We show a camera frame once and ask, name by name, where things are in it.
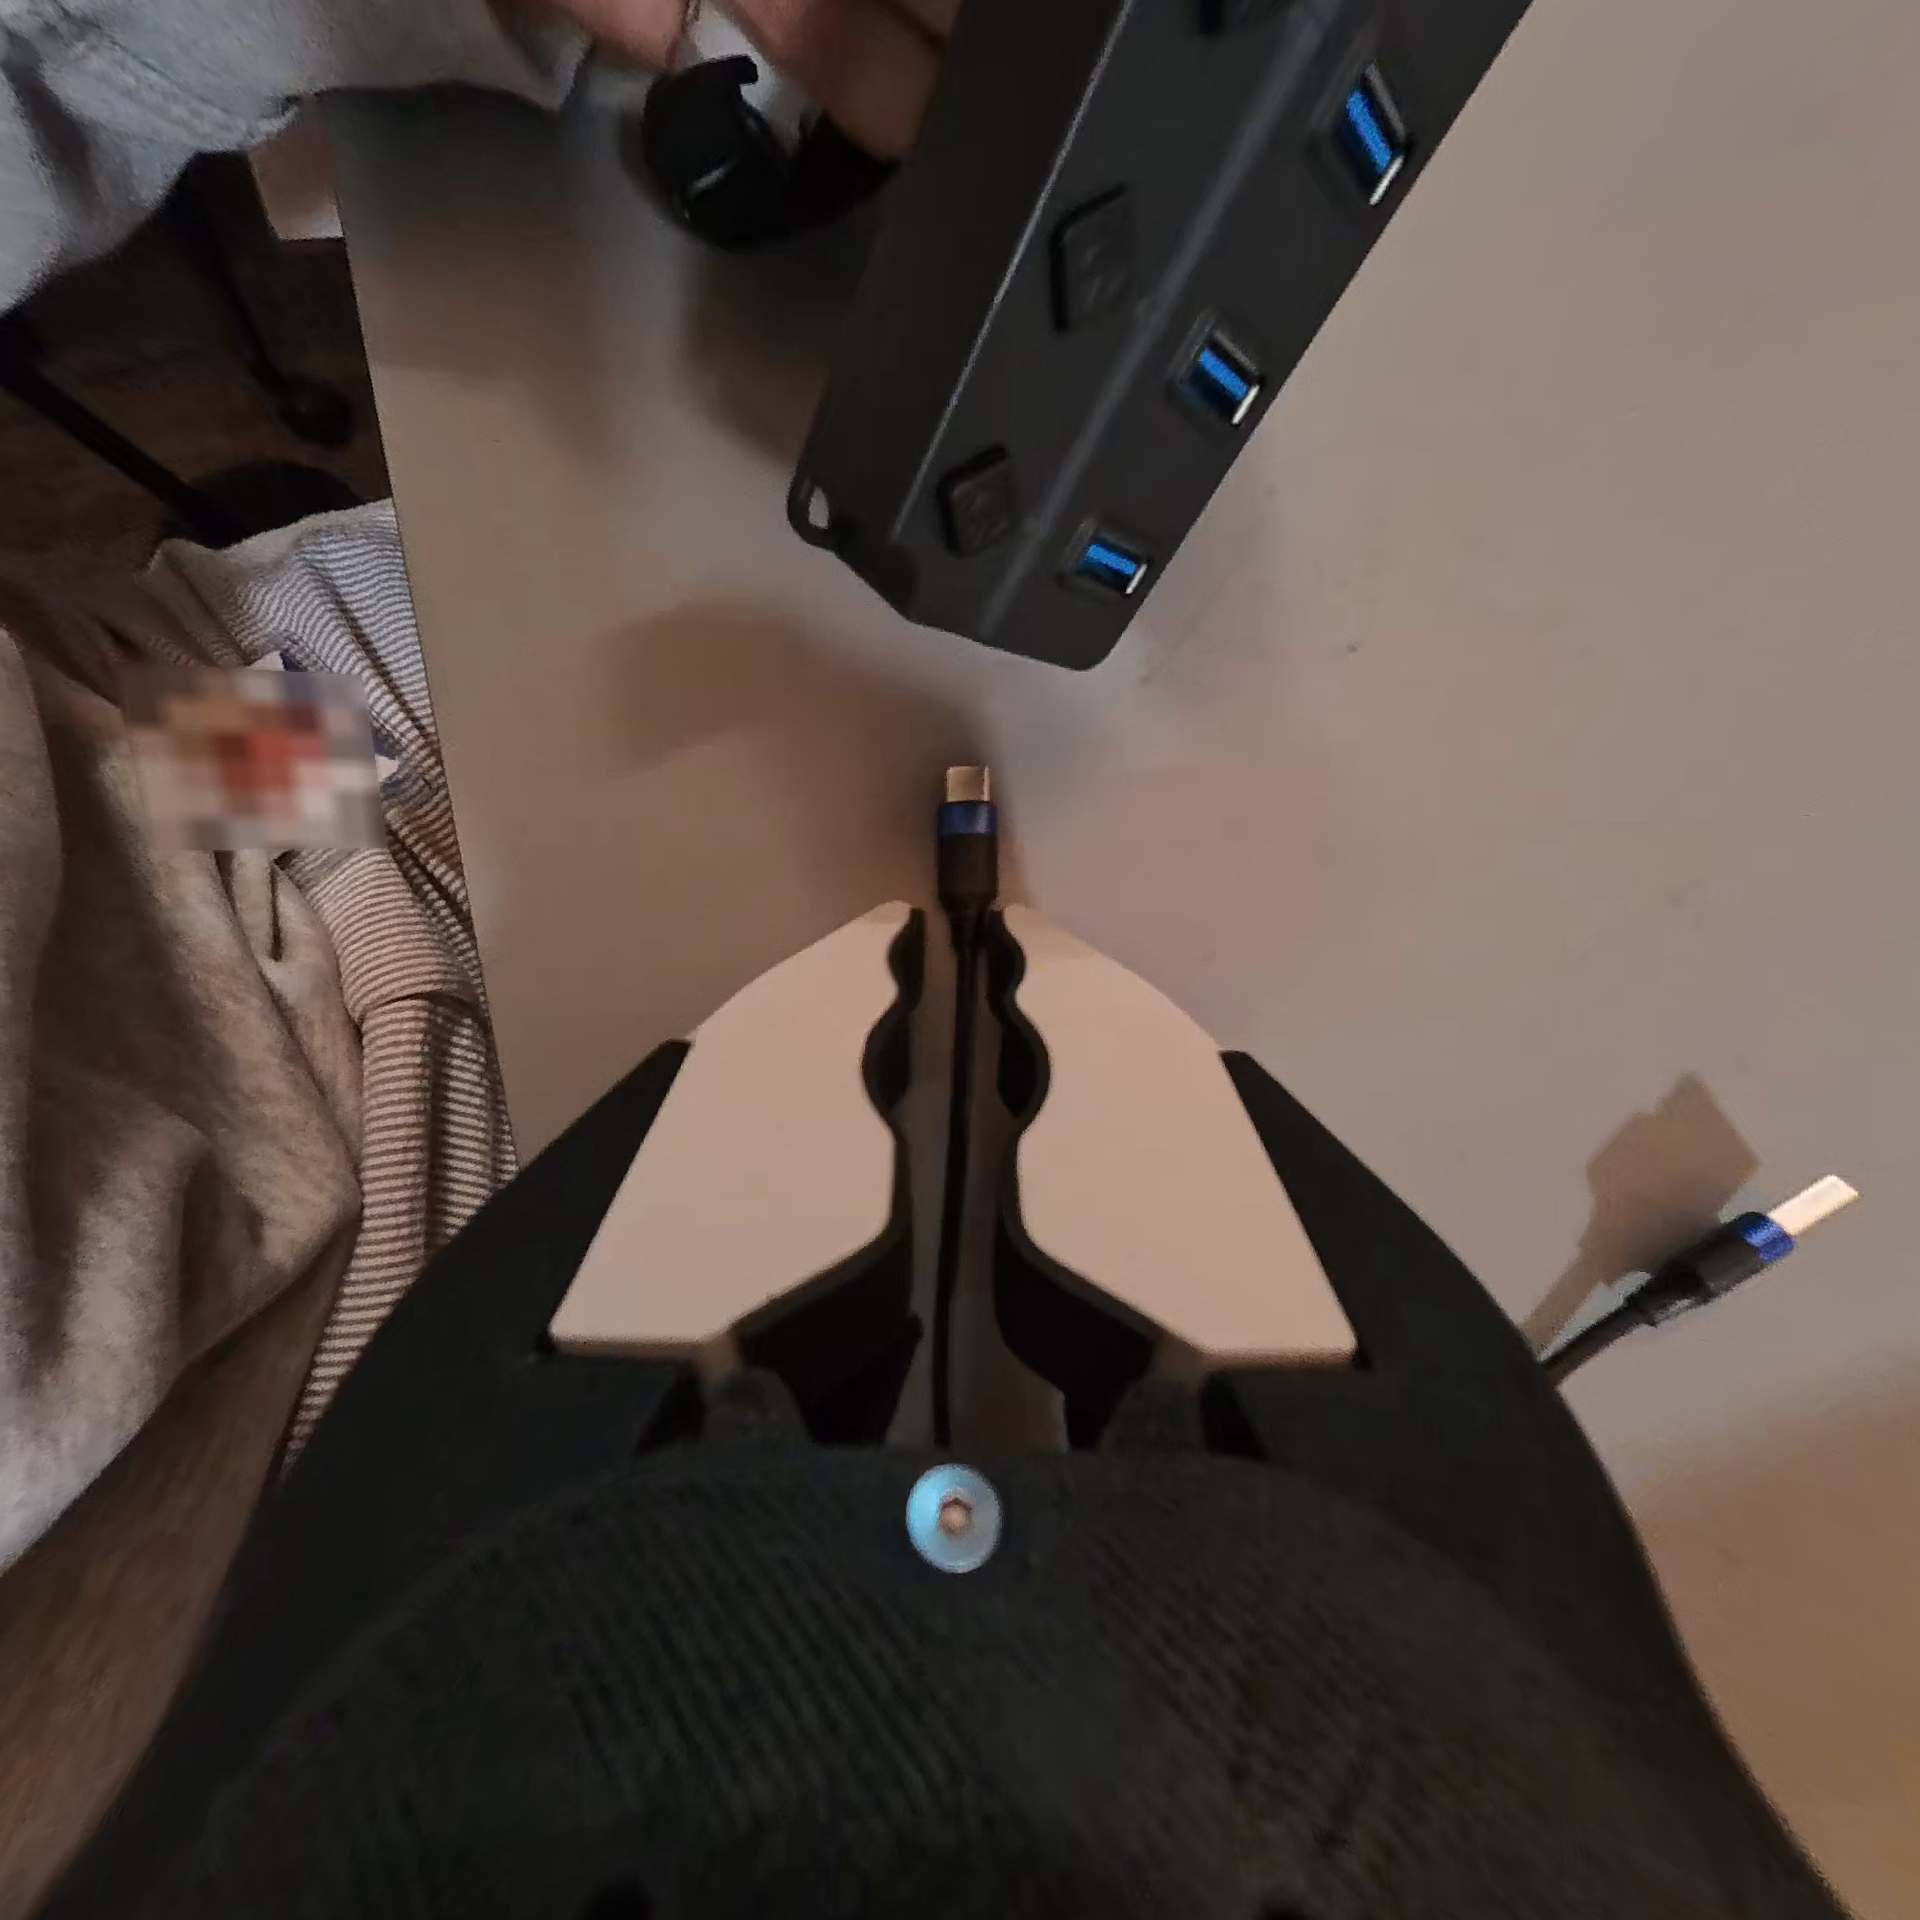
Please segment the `person's left forearm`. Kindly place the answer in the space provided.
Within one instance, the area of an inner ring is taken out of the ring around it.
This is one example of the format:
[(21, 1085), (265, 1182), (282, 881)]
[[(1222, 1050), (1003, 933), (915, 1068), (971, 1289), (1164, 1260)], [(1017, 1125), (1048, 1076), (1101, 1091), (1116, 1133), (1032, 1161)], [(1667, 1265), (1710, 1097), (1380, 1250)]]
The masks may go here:
[(117, 247), (196, 156), (338, 88), (559, 104), (583, 30), (541, 3), (3, 3), (3, 310)]

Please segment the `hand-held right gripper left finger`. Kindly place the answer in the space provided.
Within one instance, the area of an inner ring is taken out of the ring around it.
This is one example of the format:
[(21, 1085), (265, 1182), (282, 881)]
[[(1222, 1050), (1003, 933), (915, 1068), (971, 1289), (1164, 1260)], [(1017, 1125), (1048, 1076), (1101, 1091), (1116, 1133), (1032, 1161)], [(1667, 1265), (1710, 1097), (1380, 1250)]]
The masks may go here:
[(878, 1442), (909, 1355), (900, 1103), (922, 911), (883, 902), (688, 1038), (547, 1318), (565, 1357), (773, 1374), (821, 1442)]

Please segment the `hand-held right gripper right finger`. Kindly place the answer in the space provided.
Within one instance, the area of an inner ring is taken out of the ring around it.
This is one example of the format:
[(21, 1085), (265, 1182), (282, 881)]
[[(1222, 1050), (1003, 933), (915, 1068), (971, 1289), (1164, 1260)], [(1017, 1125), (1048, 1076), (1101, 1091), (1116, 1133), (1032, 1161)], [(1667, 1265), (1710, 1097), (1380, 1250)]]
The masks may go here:
[(1005, 1347), (1097, 1447), (1146, 1376), (1343, 1376), (1359, 1335), (1261, 1141), (1223, 1048), (1158, 985), (1008, 905), (990, 938), (992, 1309)]

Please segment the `person's left hand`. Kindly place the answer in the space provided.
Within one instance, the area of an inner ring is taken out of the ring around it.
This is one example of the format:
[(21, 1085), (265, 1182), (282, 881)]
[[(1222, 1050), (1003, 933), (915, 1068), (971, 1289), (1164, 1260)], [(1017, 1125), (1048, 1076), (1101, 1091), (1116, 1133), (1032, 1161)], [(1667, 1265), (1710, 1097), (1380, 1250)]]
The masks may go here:
[[(609, 58), (673, 70), (697, 3), (495, 3), (495, 12), (515, 26), (565, 21)], [(899, 160), (918, 141), (959, 3), (722, 3), (722, 12), (861, 153)]]

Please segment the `person's tan trousers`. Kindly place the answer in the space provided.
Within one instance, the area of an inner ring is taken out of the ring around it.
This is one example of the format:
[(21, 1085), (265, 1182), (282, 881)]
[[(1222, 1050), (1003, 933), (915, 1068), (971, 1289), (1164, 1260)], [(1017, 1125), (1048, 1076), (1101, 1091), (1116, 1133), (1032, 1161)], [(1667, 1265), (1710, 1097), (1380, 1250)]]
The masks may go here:
[(338, 1233), (3, 1573), (3, 1916), (43, 1907), (193, 1669), (347, 1265)]

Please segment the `black office chair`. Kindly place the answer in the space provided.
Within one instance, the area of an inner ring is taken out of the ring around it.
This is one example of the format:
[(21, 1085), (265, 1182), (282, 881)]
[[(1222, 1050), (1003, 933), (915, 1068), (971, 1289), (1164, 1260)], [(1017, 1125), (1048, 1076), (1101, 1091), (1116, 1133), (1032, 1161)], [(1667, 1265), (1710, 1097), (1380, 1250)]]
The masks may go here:
[(235, 156), (3, 315), (3, 550), (232, 544), (388, 494), (338, 237), (276, 241)]

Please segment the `black usb hub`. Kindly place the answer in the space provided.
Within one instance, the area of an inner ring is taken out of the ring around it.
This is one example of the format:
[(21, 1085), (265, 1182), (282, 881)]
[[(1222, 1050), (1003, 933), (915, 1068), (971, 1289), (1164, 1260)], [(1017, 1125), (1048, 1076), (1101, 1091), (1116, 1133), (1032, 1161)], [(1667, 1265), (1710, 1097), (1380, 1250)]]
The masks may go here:
[(1528, 3), (963, 3), (789, 482), (918, 628), (1112, 649)]

